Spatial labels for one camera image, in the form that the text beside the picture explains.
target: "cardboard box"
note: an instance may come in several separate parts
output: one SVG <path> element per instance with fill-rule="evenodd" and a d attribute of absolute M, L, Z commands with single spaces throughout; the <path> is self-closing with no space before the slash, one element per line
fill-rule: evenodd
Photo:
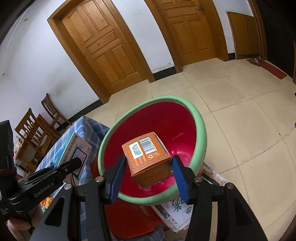
<path fill-rule="evenodd" d="M 75 157 L 80 158 L 82 162 L 81 167 L 73 171 L 72 174 L 69 174 L 64 180 L 66 183 L 72 183 L 77 186 L 79 184 L 86 160 L 89 157 L 91 145 L 74 132 L 67 138 L 63 146 L 58 151 L 59 153 L 55 158 L 55 167 Z"/>
<path fill-rule="evenodd" d="M 141 188 L 156 184 L 172 174 L 171 156 L 154 132 L 125 143 L 122 149 L 131 176 Z"/>

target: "red mat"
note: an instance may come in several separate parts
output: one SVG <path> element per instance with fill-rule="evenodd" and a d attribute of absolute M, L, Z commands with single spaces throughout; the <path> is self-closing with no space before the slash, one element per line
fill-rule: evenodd
<path fill-rule="evenodd" d="M 280 80 L 287 76 L 284 72 L 265 61 L 260 61 L 259 64 L 262 68 L 265 68 L 267 71 L 278 77 Z"/>

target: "finger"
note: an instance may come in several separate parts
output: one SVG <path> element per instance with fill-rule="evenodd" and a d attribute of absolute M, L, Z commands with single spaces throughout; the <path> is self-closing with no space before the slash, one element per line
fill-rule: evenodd
<path fill-rule="evenodd" d="M 40 205 L 36 206 L 36 212 L 34 213 L 34 216 L 32 217 L 32 220 L 31 220 L 31 223 L 33 225 L 34 228 L 37 227 L 40 219 L 42 218 L 43 216 L 43 213 L 42 213 L 42 210 L 41 210 L 41 207 Z"/>
<path fill-rule="evenodd" d="M 20 233 L 20 231 L 15 230 L 15 227 L 11 224 L 10 221 L 7 222 L 7 226 L 17 241 L 26 241 L 24 236 Z"/>
<path fill-rule="evenodd" d="M 28 230 L 31 227 L 31 224 L 29 224 L 26 221 L 20 220 L 18 218 L 10 219 L 9 223 L 11 224 L 11 228 L 13 230 L 25 231 L 25 230 Z"/>

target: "beige floor tile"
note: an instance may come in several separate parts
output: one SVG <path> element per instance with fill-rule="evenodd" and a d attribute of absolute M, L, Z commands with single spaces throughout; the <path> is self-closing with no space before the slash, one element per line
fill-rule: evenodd
<path fill-rule="evenodd" d="M 268 79 L 259 77 L 251 71 L 230 75 L 229 79 L 236 83 L 245 91 L 245 93 L 247 93 L 252 98 L 263 95 L 278 88 L 277 85 L 273 84 Z"/>
<path fill-rule="evenodd" d="M 189 87 L 191 84 L 181 73 L 174 74 L 151 84 L 153 98 Z"/>
<path fill-rule="evenodd" d="M 246 59 L 239 59 L 235 61 L 237 65 L 243 67 L 243 68 L 247 68 L 248 70 L 254 70 L 256 71 L 258 68 L 261 68 L 259 66 L 256 66 L 254 64 L 251 64 L 249 61 L 247 61 Z"/>
<path fill-rule="evenodd" d="M 172 230 L 168 230 L 165 232 L 165 238 L 167 240 L 174 240 L 174 239 L 178 239 L 178 238 L 182 238 L 185 239 L 186 235 L 187 235 L 187 230 L 181 230 L 178 233 L 174 233 Z"/>
<path fill-rule="evenodd" d="M 124 89 L 119 112 L 152 99 L 151 85 L 148 80 L 142 81 Z"/>
<path fill-rule="evenodd" d="M 254 101 L 270 118 L 282 137 L 295 128 L 296 111 L 279 93 L 273 91 L 254 98 Z"/>
<path fill-rule="evenodd" d="M 127 113 L 128 111 L 130 111 L 132 108 L 133 108 L 133 107 L 118 112 L 118 113 L 117 113 L 117 116 L 116 116 L 116 121 L 118 121 L 118 120 L 120 119 L 120 117 L 122 117 L 125 113 Z"/>
<path fill-rule="evenodd" d="M 94 115 L 98 115 L 98 114 L 100 114 L 100 115 L 115 115 L 115 114 L 117 114 L 122 95 L 123 95 L 123 92 L 121 92 L 121 91 L 113 94 L 106 104 L 94 109 L 93 111 L 88 113 L 87 116 L 88 115 L 94 116 Z"/>
<path fill-rule="evenodd" d="M 244 186 L 244 180 L 242 178 L 239 167 L 232 168 L 226 172 L 221 173 L 220 175 L 230 183 L 233 183 L 237 187 L 241 195 L 244 197 L 246 202 L 249 203 L 246 187 Z"/>
<path fill-rule="evenodd" d="M 240 65 L 237 60 L 230 60 L 215 65 L 216 69 L 219 70 L 225 76 L 230 76 L 239 73 L 245 73 L 249 71 L 248 68 Z"/>
<path fill-rule="evenodd" d="M 196 68 L 203 68 L 203 67 L 211 67 L 214 66 L 216 64 L 220 64 L 223 63 L 224 61 L 218 59 L 218 58 L 211 58 L 208 60 L 204 60 L 204 61 L 200 61 L 200 62 L 196 62 L 193 64 L 188 64 L 183 66 L 183 71 L 187 71 L 189 69 L 196 69 Z"/>
<path fill-rule="evenodd" d="M 254 158 L 281 140 L 273 123 L 252 99 L 215 111 L 213 115 L 238 164 Z"/>
<path fill-rule="evenodd" d="M 232 150 L 212 113 L 202 116 L 207 129 L 207 152 L 204 162 L 222 173 L 237 166 Z"/>
<path fill-rule="evenodd" d="M 116 116 L 117 114 L 114 115 L 105 115 L 102 113 L 96 113 L 96 112 L 90 112 L 86 115 L 89 118 L 92 118 L 96 121 L 98 121 L 99 123 L 102 123 L 103 125 L 107 126 L 107 127 L 112 127 L 116 121 Z"/>
<path fill-rule="evenodd" d="M 200 95 L 196 92 L 196 90 L 192 86 L 167 93 L 166 95 L 178 96 L 190 101 L 199 110 L 201 115 L 210 113 L 209 108 L 207 107 L 207 105 L 204 103 Z"/>
<path fill-rule="evenodd" d="M 212 202 L 212 220 L 209 241 L 216 241 L 218 226 L 218 203 Z"/>
<path fill-rule="evenodd" d="M 219 110 L 250 99 L 242 89 L 226 77 L 223 79 L 212 80 L 201 85 L 195 85 L 194 88 L 210 111 Z"/>
<path fill-rule="evenodd" d="M 250 207 L 263 229 L 296 200 L 296 170 L 284 141 L 239 166 Z"/>
<path fill-rule="evenodd" d="M 268 241 L 279 241 L 285 233 L 296 214 L 296 201 L 283 213 L 275 222 L 269 225 L 265 230 Z"/>
<path fill-rule="evenodd" d="M 221 72 L 210 67 L 191 68 L 183 71 L 182 74 L 192 85 L 198 85 L 211 80 L 225 78 L 225 75 Z"/>
<path fill-rule="evenodd" d="M 291 154 L 291 157 L 294 161 L 294 164 L 296 166 L 296 129 L 294 129 L 290 134 L 288 134 L 284 138 L 284 142 Z"/>
<path fill-rule="evenodd" d="M 296 110 L 296 85 L 292 84 L 290 86 L 283 87 L 277 92 L 285 98 L 285 100 Z"/>
<path fill-rule="evenodd" d="M 278 88 L 293 84 L 290 76 L 286 76 L 285 78 L 280 80 L 278 77 L 276 77 L 275 75 L 273 75 L 272 73 L 270 73 L 269 71 L 267 71 L 264 68 L 258 68 L 256 70 L 252 70 L 252 71 L 253 71 L 253 73 L 258 75 L 259 77 L 268 79 L 273 84 L 277 85 Z"/>

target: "green bowl rim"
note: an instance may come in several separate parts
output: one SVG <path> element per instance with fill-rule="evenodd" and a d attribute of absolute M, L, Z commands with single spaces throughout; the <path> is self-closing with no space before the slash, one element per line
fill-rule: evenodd
<path fill-rule="evenodd" d="M 207 149 L 207 133 L 206 133 L 204 120 L 203 120 L 200 112 L 198 111 L 198 109 L 189 101 L 187 101 L 181 97 L 177 97 L 177 96 L 161 96 L 161 97 L 147 100 L 147 101 L 143 102 L 142 104 L 137 105 L 136 107 L 134 107 L 133 109 L 128 111 L 125 115 L 123 115 L 110 128 L 110 130 L 107 132 L 106 136 L 104 137 L 104 139 L 102 141 L 102 144 L 101 144 L 101 147 L 100 147 L 99 153 L 98 153 L 98 169 L 99 169 L 100 175 L 103 175 L 103 173 L 105 172 L 103 162 L 100 162 L 100 159 L 103 160 L 104 151 L 105 151 L 106 145 L 108 143 L 108 140 L 110 139 L 113 132 L 117 129 L 117 127 L 119 127 L 120 124 L 127 117 L 129 117 L 131 114 L 137 112 L 139 109 L 146 107 L 150 104 L 154 104 L 157 102 L 163 102 L 163 101 L 171 101 L 171 102 L 179 103 L 179 104 L 183 105 L 184 107 L 186 107 L 189 110 L 189 112 L 191 113 L 191 115 L 193 116 L 193 119 L 195 121 L 195 126 L 197 129 L 197 131 L 196 131 L 197 138 L 196 138 L 195 149 L 194 149 L 193 156 L 192 156 L 191 162 L 189 164 L 189 167 L 193 170 L 193 172 L 195 174 L 198 173 L 198 171 L 200 170 L 200 168 L 203 164 L 203 160 L 205 158 L 205 153 L 206 153 L 206 149 Z M 171 187 L 169 187 L 167 190 L 165 190 L 159 194 L 150 196 L 150 197 L 131 197 L 131 196 L 128 196 L 128 195 L 123 194 L 121 192 L 119 192 L 118 197 L 124 201 L 134 203 L 134 204 L 156 205 L 156 204 L 168 202 L 178 195 L 179 195 L 179 191 L 177 188 L 177 184 L 174 184 Z"/>

